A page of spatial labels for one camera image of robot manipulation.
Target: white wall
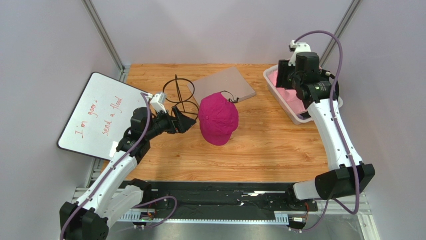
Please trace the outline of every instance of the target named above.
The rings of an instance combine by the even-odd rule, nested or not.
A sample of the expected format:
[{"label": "white wall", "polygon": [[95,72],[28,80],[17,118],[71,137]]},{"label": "white wall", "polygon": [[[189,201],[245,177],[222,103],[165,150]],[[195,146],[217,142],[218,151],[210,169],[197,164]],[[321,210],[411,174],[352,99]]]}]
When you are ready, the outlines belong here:
[{"label": "white wall", "polygon": [[91,158],[56,142],[90,74],[119,72],[80,0],[2,0],[0,49],[0,239],[58,239]]},{"label": "white wall", "polygon": [[[123,63],[278,63],[313,30],[334,33],[351,0],[93,0]],[[322,54],[329,43],[315,36]]]},{"label": "white wall", "polygon": [[[342,37],[342,118],[374,164],[366,193],[383,240],[426,236],[425,12],[424,0],[363,1]],[[335,49],[326,69],[337,61]]]}]

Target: wooden table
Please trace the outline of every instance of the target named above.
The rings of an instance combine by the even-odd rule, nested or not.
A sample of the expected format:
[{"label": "wooden table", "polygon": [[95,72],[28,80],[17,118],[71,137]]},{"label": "wooden table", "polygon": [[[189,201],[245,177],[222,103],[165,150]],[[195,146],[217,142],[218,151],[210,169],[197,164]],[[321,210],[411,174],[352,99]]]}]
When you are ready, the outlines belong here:
[{"label": "wooden table", "polygon": [[[196,81],[236,67],[257,95],[236,104],[239,127],[226,145],[214,146],[206,142],[199,123],[185,134],[164,133],[151,141],[151,150],[127,179],[289,183],[311,180],[327,172],[326,152],[315,124],[294,125],[268,91],[263,72],[271,66],[132,65],[127,83],[153,94],[162,91],[165,83],[175,75]],[[179,85],[182,97],[189,97],[186,85]],[[165,92],[169,99],[178,99],[175,84]],[[170,110],[174,104],[167,102],[165,106]]]}]

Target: metal frame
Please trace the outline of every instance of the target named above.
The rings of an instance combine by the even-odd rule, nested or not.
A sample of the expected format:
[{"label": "metal frame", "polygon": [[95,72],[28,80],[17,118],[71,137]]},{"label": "metal frame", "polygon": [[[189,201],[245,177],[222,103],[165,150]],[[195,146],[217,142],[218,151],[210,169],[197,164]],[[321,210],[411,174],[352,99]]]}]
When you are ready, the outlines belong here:
[{"label": "metal frame", "polygon": [[[336,32],[334,35],[341,39],[343,33],[345,32],[346,28],[348,27],[349,23],[351,22],[352,18],[355,15],[355,12],[360,7],[360,4],[363,0],[352,0],[352,2],[349,5],[349,8],[347,9],[346,13],[344,14],[340,24],[338,25]],[[327,61],[329,60],[330,56],[332,55],[333,49],[336,46],[336,41],[333,39],[328,43],[327,48],[325,49],[324,53],[322,54],[321,60],[319,61],[320,66],[324,66]]]},{"label": "metal frame", "polygon": [[[120,56],[119,56],[117,50],[115,49],[110,37],[108,36],[108,33],[107,33],[107,31],[106,31],[106,29],[105,29],[105,27],[104,27],[104,25],[101,21],[101,18],[99,17],[98,12],[96,11],[96,8],[95,8],[94,4],[92,3],[92,1],[91,0],[81,0],[81,1],[83,2],[84,6],[87,9],[87,12],[89,13],[90,17],[92,18],[93,23],[96,26],[103,42],[105,43],[105,46],[108,49],[112,59],[114,60],[116,66],[120,70],[119,81],[122,82],[122,83],[126,83],[127,78],[128,78],[128,74],[129,74],[129,70],[130,70],[130,66],[124,66],[123,65],[123,62],[120,59]],[[355,12],[359,8],[362,1],[363,0],[353,0],[351,2],[351,4],[349,5],[344,17],[342,18],[339,26],[337,27],[337,29],[334,33],[336,35],[336,37],[338,37],[339,39],[341,39],[344,31],[348,27],[350,21],[354,17]],[[321,66],[323,66],[324,64],[327,63],[327,61],[330,58],[335,46],[336,46],[336,42],[334,40],[331,40],[328,43],[328,46],[325,49],[325,51],[324,51],[324,53],[322,54],[322,57],[321,57],[321,61],[320,61]],[[94,158],[92,160],[91,169],[90,169],[90,172],[89,172],[87,179],[86,179],[85,188],[77,188],[76,189],[73,200],[72,200],[73,203],[78,199],[78,197],[80,197],[84,192],[87,191],[87,189],[90,186],[90,183],[92,181],[96,181],[96,179],[98,179],[98,177],[101,174],[103,164],[104,164],[104,160],[101,160],[101,159],[98,159],[98,158]],[[123,191],[123,190],[119,189],[115,195],[119,194],[121,191]],[[355,197],[344,197],[344,198],[341,199],[341,201],[343,203],[345,203],[349,208],[355,207]],[[313,212],[311,214],[314,214],[314,215],[321,214],[321,212],[324,210],[325,204],[326,204],[325,201],[318,201],[319,211]],[[288,212],[288,213],[289,214],[296,214],[297,212]],[[132,214],[133,214],[133,212],[129,211],[119,220],[119,222],[128,222],[129,220],[126,219],[126,216],[131,216]],[[328,205],[327,215],[348,215],[348,214],[349,213],[347,213],[340,205],[338,205],[334,201],[330,201],[330,203]],[[359,219],[359,223],[360,223],[361,228],[362,228],[363,235],[364,235],[366,240],[379,240],[380,239],[380,236],[378,234],[378,230],[376,228],[376,224],[375,224],[375,221],[374,221],[374,218],[373,218],[373,215],[372,215],[372,211],[370,209],[370,205],[368,203],[367,196],[366,196],[365,193],[361,194],[358,219]],[[202,221],[200,223],[215,224],[217,222],[214,222],[212,220],[212,221]],[[238,222],[238,223],[235,222],[234,224],[244,224],[244,222]]]},{"label": "metal frame", "polygon": [[90,18],[93,20],[93,23],[99,32],[100,37],[102,38],[103,42],[105,43],[106,48],[109,51],[109,54],[111,54],[112,60],[114,60],[114,63],[117,65],[117,68],[120,70],[121,75],[125,71],[125,66],[123,65],[123,62],[116,50],[116,48],[113,45],[113,42],[111,41],[110,37],[108,36],[107,30],[104,27],[104,24],[101,21],[101,18],[99,17],[98,12],[96,11],[96,8],[92,2],[92,0],[81,0],[84,4],[84,6],[87,9],[87,12],[90,15]]}]

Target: white plastic container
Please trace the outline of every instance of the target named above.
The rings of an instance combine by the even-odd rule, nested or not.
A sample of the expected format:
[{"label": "white plastic container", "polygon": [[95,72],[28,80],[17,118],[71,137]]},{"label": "white plastic container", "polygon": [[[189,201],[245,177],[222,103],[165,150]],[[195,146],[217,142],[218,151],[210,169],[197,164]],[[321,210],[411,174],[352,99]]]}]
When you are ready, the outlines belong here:
[{"label": "white plastic container", "polygon": [[[277,91],[277,88],[269,80],[268,76],[277,70],[278,70],[278,65],[275,65],[263,72],[263,77],[266,79],[267,88],[269,89],[270,93],[275,97],[279,105],[281,105],[282,109],[284,109],[285,113],[288,115],[288,117],[291,119],[291,121],[293,121],[295,125],[309,123],[310,121],[313,120],[312,117],[304,118],[300,115],[296,115],[295,112],[292,110],[292,108],[287,104],[284,98]],[[343,106],[343,100],[341,97],[339,97],[338,107],[341,108],[342,106]]]}]

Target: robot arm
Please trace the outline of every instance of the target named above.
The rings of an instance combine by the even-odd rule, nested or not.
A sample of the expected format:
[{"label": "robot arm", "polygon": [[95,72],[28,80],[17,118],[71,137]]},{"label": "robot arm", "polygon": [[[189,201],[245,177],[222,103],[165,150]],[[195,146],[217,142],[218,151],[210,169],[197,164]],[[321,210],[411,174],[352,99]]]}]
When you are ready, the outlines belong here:
[{"label": "robot arm", "polygon": [[[330,99],[334,76],[320,68],[319,56],[311,52],[305,42],[292,41],[290,51],[294,52],[290,60],[280,60],[278,64],[277,88],[296,90],[297,98],[303,101],[308,115],[315,122],[324,143],[328,159],[329,172],[315,179],[296,183],[291,189],[295,201],[308,199],[330,200],[355,195],[354,168],[358,171],[360,192],[362,192],[375,175],[372,164],[365,165],[363,159],[355,150],[339,113],[339,85]],[[330,101],[333,101],[333,118]],[[336,127],[337,121],[341,133]],[[344,141],[350,149],[350,155],[355,162],[352,166]]]},{"label": "robot arm", "polygon": [[[166,95],[163,92],[156,95],[147,94],[147,98],[151,99],[150,104],[157,115],[155,117],[152,114],[148,115],[146,107],[136,109],[130,120],[129,129],[125,131],[123,139],[118,144],[113,160],[75,204],[66,202],[60,209],[61,229],[64,228],[70,216],[75,214],[69,225],[65,226],[64,239],[106,239],[109,229],[126,212],[136,205],[152,200],[151,185],[138,179],[131,181],[120,195],[114,198],[113,196],[129,173],[147,154],[151,148],[151,139],[164,132],[183,134],[195,125],[196,121],[183,115],[175,106],[172,107],[174,117],[170,116],[164,107]],[[135,146],[134,149],[118,164],[118,160],[133,146]]]}]

